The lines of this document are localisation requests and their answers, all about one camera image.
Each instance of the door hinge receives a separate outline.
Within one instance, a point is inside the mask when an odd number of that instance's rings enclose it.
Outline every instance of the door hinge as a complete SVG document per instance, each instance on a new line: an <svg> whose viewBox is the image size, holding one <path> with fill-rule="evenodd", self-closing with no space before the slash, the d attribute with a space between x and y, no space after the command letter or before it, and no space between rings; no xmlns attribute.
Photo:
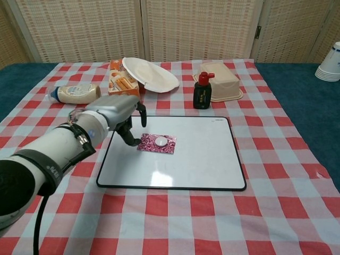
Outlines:
<svg viewBox="0 0 340 255"><path fill-rule="evenodd" d="M260 33L261 33L261 26L258 25L256 28L256 32L255 32L255 39L259 39Z"/></svg>

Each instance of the stack of cups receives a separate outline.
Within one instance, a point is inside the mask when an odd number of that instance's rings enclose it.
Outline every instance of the stack of cups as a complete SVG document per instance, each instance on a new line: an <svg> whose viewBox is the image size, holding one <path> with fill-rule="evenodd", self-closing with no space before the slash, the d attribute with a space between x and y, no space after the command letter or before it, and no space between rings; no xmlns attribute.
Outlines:
<svg viewBox="0 0 340 255"><path fill-rule="evenodd" d="M336 42L330 49L315 72L315 76L324 81L340 80L340 41Z"/></svg>

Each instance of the red bottle cap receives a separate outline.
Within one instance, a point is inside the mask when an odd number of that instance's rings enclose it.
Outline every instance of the red bottle cap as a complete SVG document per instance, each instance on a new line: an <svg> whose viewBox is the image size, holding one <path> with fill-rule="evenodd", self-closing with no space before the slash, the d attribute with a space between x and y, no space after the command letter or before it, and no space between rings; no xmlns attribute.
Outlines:
<svg viewBox="0 0 340 255"><path fill-rule="evenodd" d="M215 77L214 73L201 72L198 76L198 84L201 86L207 86L209 84L209 79Z"/></svg>

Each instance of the table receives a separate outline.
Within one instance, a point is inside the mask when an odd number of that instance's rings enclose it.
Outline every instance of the table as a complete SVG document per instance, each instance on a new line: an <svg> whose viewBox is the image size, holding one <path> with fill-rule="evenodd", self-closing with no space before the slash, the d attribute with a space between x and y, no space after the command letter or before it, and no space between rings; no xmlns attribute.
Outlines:
<svg viewBox="0 0 340 255"><path fill-rule="evenodd" d="M158 63L181 81L164 94L141 89L149 115L226 116L248 187L243 192L102 189L95 180L109 137L67 175L46 206L40 254L337 254L340 194L258 73L253 60L224 61L244 97L192 108L202 61ZM65 121L79 106L45 98L51 86L100 84L108 63L57 65L0 124L0 157ZM32 251L41 198L0 239L0 254Z"/></svg>

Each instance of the black bottle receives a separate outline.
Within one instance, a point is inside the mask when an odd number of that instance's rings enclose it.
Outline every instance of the black bottle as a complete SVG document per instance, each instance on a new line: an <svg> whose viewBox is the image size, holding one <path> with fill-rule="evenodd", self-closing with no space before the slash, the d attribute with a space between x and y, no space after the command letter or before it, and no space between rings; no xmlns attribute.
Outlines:
<svg viewBox="0 0 340 255"><path fill-rule="evenodd" d="M193 107L196 109L208 109L211 100L211 84L209 79L215 77L214 73L201 72L193 91Z"/></svg>

